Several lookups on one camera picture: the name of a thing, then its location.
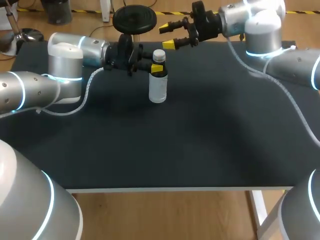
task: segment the white stand leg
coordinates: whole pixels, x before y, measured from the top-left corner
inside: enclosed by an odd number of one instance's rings
[[[112,0],[100,0],[102,21],[109,22],[110,20],[110,10],[111,10]]]
[[[257,227],[256,233],[258,240],[269,240],[279,229],[278,211],[282,199],[283,197],[281,197],[280,200],[276,203],[261,226]]]
[[[260,190],[249,191],[249,193],[254,213],[255,224],[256,227],[259,228],[268,216],[264,196],[262,195],[262,191]]]

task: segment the glowing blue light ring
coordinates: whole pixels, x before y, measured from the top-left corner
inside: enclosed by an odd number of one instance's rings
[[[251,5],[248,3],[248,0],[243,0],[243,3],[246,6],[246,10],[249,14],[249,19],[252,18]]]
[[[315,171],[316,171],[316,170],[314,170],[314,171],[311,173],[310,177],[309,177],[309,182],[308,182],[308,194],[309,194],[309,199],[310,199],[310,203],[311,203],[312,210],[314,211],[314,214],[315,214],[316,218],[317,218],[318,221],[320,222],[320,214],[319,214],[318,209],[317,209],[317,207],[316,207],[314,198],[312,197],[312,191],[311,191],[312,177],[313,177]]]
[[[22,88],[22,101],[20,103],[20,106],[16,109],[19,110],[23,107],[23,105],[25,104],[25,101],[26,101],[26,88],[25,88],[25,85],[24,85],[24,82],[21,80],[21,78],[14,72],[12,71],[8,71],[8,73],[10,74],[13,74],[19,81],[20,85],[21,85],[21,88]]]
[[[78,43],[78,49],[81,48],[81,44],[82,44],[82,42],[84,41],[85,38],[86,38],[86,36],[83,36],[83,37],[80,39],[80,41],[79,41],[79,43]]]
[[[35,236],[32,238],[32,240],[37,240],[37,239],[40,237],[40,235],[43,233],[46,225],[48,224],[48,221],[49,221],[49,218],[50,218],[50,216],[51,216],[52,210],[53,210],[53,208],[54,208],[54,201],[55,201],[54,185],[53,185],[50,177],[49,177],[44,171],[42,171],[42,172],[44,173],[44,175],[46,176],[46,178],[47,178],[48,181],[49,181],[50,190],[51,190],[51,198],[50,198],[49,209],[48,209],[48,212],[47,212],[47,214],[46,214],[46,216],[45,216],[45,218],[44,218],[44,221],[43,221],[41,227],[39,228],[38,232],[37,232],[37,233],[35,234]]]
[[[278,55],[282,54],[283,51],[284,50],[281,47],[280,49],[278,49],[276,51],[273,51],[273,52],[269,52],[269,53],[251,53],[251,52],[248,52],[248,51],[245,51],[245,52],[249,56],[263,58],[263,57],[275,57],[275,56],[278,56]]]
[[[316,83],[315,83],[315,75],[316,75],[316,70],[319,65],[319,62],[320,62],[320,55],[319,55],[318,59],[315,61],[313,68],[312,68],[312,73],[311,73],[311,85],[315,90],[319,90],[316,87]]]
[[[68,78],[68,77],[59,77],[59,76],[53,76],[56,80],[61,80],[61,81],[81,81],[82,77],[78,78]]]

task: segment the black container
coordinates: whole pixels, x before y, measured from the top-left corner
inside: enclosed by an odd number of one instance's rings
[[[41,0],[41,4],[49,24],[65,25],[72,21],[70,0]]]

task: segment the black tabletop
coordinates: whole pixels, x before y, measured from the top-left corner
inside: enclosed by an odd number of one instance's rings
[[[147,73],[106,71],[82,111],[1,119],[0,139],[67,189],[293,186],[319,167],[320,149],[286,95],[250,76],[226,43],[168,51],[167,68],[164,103],[149,101]],[[94,70],[83,68],[83,89]],[[47,73],[46,42],[24,44],[12,71]],[[284,84],[320,137],[319,94]]]

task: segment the small bottle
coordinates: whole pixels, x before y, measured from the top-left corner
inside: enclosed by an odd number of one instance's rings
[[[166,53],[157,49],[153,52],[153,64],[149,74],[149,99],[151,102],[160,104],[166,100],[167,82]]]

